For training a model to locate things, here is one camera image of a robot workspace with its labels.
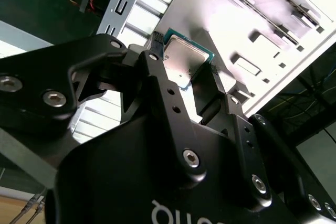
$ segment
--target rectangular cutout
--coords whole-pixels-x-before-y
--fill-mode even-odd
[[[127,5],[127,1],[119,0],[117,3],[117,6],[115,7],[115,12],[118,13],[119,15],[122,15],[122,13],[125,10],[126,5]]]
[[[106,33],[106,34],[109,34],[109,35],[113,35],[114,30],[115,30],[115,27],[111,28],[111,25],[108,25],[108,26],[106,27],[105,33]]]
[[[304,48],[301,47],[301,46],[298,46],[297,50],[298,50],[299,52],[302,52],[302,51],[304,50]]]
[[[232,58],[232,63],[235,66],[239,66],[239,67],[245,69],[246,71],[253,74],[254,76],[258,75],[261,72],[261,70],[259,68],[254,66],[251,62],[245,60],[240,55],[235,55]]]
[[[279,56],[279,54],[280,54],[280,52],[277,52],[277,53],[273,56],[273,58],[274,58],[274,59],[277,58],[277,57]]]

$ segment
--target silver metal panel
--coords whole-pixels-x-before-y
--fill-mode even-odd
[[[243,104],[250,116],[287,85],[304,68],[319,57],[335,42],[336,24],[323,10],[309,0],[294,0],[319,17],[322,33],[302,25],[292,17],[294,8],[285,0],[253,0],[255,7],[278,26],[283,25],[299,38],[300,48],[286,43],[274,33],[274,28],[251,9],[244,9],[232,0],[173,0],[155,30],[165,33],[173,28],[190,39],[200,29],[209,31],[214,45],[235,79],[244,83],[254,94]],[[250,37],[256,31],[279,47],[280,55],[274,58],[274,50],[254,44]],[[246,75],[235,67],[231,59],[239,54],[258,67],[263,74]]]
[[[97,34],[113,34],[117,36],[124,27],[126,20],[137,0],[110,0]]]
[[[32,51],[52,46],[51,43],[2,21],[0,21],[0,40],[24,51]]]

